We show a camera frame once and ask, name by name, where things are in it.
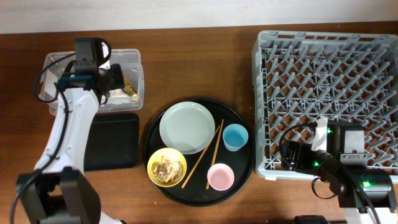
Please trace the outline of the blue plastic cup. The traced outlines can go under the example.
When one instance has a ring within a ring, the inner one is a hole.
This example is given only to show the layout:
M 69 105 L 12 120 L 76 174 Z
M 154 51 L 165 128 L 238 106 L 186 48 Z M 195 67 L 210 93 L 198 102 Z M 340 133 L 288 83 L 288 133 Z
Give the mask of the blue plastic cup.
M 240 150 L 248 142 L 248 139 L 248 131 L 240 124 L 230 124 L 223 131 L 224 145 L 231 152 Z

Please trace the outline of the food scraps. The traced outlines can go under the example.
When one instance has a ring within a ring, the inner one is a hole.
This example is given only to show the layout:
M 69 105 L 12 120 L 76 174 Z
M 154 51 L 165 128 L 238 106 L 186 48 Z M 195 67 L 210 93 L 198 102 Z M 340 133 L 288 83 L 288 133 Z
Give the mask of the food scraps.
M 183 165 L 180 161 L 162 156 L 155 166 L 153 173 L 158 181 L 163 184 L 178 182 L 183 175 Z

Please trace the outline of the pink plastic cup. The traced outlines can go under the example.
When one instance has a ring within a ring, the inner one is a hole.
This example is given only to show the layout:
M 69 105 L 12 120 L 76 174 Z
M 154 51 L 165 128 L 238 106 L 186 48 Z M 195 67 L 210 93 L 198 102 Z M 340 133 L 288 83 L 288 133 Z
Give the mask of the pink plastic cup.
M 234 183 L 234 172 L 230 166 L 222 163 L 212 165 L 207 173 L 209 185 L 217 190 L 228 190 Z

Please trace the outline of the yellow bowl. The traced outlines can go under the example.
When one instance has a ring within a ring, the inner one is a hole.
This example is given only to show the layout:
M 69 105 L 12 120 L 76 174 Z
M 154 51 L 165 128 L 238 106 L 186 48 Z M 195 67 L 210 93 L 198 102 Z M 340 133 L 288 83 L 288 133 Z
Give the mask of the yellow bowl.
M 177 185 L 187 172 L 184 155 L 176 149 L 162 148 L 155 151 L 147 162 L 147 173 L 159 187 Z

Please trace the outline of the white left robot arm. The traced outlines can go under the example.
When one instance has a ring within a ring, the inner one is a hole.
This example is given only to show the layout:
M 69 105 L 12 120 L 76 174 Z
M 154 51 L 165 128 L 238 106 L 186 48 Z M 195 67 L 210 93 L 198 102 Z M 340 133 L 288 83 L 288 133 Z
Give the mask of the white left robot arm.
M 102 211 L 84 176 L 84 160 L 102 96 L 124 87 L 121 67 L 66 68 L 55 87 L 58 109 L 49 141 L 34 171 L 18 177 L 14 200 L 31 223 L 119 223 Z

